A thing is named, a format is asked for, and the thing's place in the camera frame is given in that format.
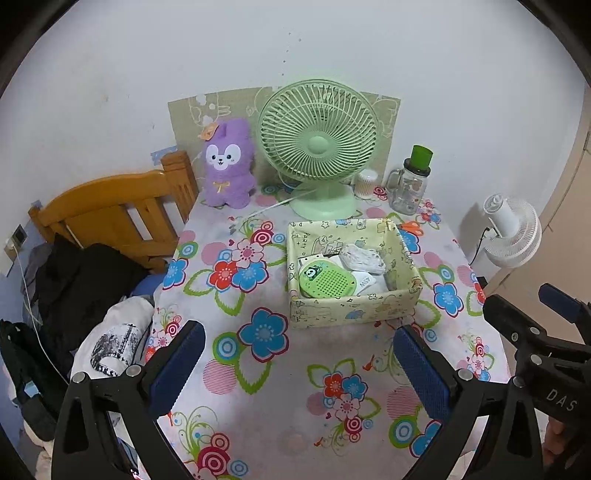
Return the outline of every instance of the white power cord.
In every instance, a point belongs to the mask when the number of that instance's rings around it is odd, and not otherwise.
[[[289,183],[287,183],[285,180],[283,180],[283,177],[281,176],[281,172],[277,171],[277,176],[279,177],[279,180],[281,181],[281,183],[283,185],[285,185],[287,188],[293,190],[295,189],[295,187],[293,185],[290,185]]]
[[[266,212],[267,210],[271,210],[271,209],[273,209],[273,208],[275,208],[275,207],[279,207],[279,205],[284,205],[284,204],[286,204],[286,203],[290,203],[292,200],[298,199],[298,198],[300,198],[300,197],[303,197],[303,196],[305,196],[305,195],[309,195],[310,193],[314,193],[316,190],[317,190],[317,189],[314,189],[314,190],[309,190],[309,191],[307,191],[307,192],[304,192],[304,193],[302,193],[302,194],[300,194],[300,195],[297,195],[297,196],[295,196],[295,197],[290,197],[290,198],[288,198],[288,199],[286,199],[286,200],[283,200],[282,202],[279,202],[279,203],[274,203],[273,205],[271,205],[271,206],[268,206],[268,207],[266,207],[266,208],[263,208],[262,210],[259,210],[259,211],[257,211],[257,212],[251,213],[249,216],[247,216],[247,217],[244,219],[244,221],[246,222],[246,221],[247,221],[249,218],[252,218],[252,217],[254,217],[254,216],[256,216],[256,215],[259,215],[259,214],[261,214],[262,212]]]
[[[22,276],[22,282],[25,285],[25,295],[27,296],[27,305],[29,307],[29,314],[31,315],[31,318],[33,319],[33,330],[35,330],[35,334],[37,335],[37,340],[39,340],[39,346],[41,347],[41,350],[43,351],[43,353],[45,354],[45,356],[47,357],[47,359],[49,360],[49,363],[51,363],[51,366],[56,369],[57,374],[61,377],[61,379],[66,382],[66,385],[69,384],[68,380],[66,380],[62,374],[60,373],[60,371],[57,369],[57,367],[53,364],[53,362],[51,361],[51,358],[49,358],[49,355],[47,355],[47,352],[45,351],[45,349],[43,348],[43,344],[41,343],[41,339],[39,338],[39,332],[37,332],[37,327],[35,326],[35,323],[38,321],[34,316],[33,316],[33,308],[31,307],[31,299],[29,297],[29,289],[27,288],[27,281],[25,280],[25,272],[22,269],[22,263],[21,263],[21,257],[18,256],[18,251],[15,248],[14,251],[17,253],[17,260],[18,260],[18,266],[21,269],[21,276]]]

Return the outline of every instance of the cotton swab container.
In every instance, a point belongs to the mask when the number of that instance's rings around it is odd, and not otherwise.
[[[378,173],[370,168],[361,170],[355,176],[353,194],[362,200],[368,200],[374,195],[375,183],[378,180]]]

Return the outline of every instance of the white clip fan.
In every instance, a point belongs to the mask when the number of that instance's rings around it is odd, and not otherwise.
[[[503,198],[499,193],[488,197],[483,207],[496,232],[484,247],[486,256],[497,267],[522,266],[542,240],[535,209],[524,200]]]

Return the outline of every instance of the wooden headboard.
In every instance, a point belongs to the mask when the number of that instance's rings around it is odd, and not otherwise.
[[[78,185],[42,209],[32,207],[29,216],[47,242],[59,233],[83,247],[102,243],[146,268],[163,271],[165,261],[158,257],[174,254],[178,236],[162,197],[172,196],[186,223],[198,191],[185,151],[169,153],[161,163],[164,170],[114,175]],[[142,239],[126,206],[137,209],[152,240]]]

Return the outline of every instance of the white wall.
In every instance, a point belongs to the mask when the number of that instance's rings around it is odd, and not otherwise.
[[[427,194],[469,255],[487,194],[542,210],[584,86],[517,0],[80,0],[0,99],[0,238],[36,199],[150,168],[168,101],[306,77],[402,99],[389,165],[434,150]]]

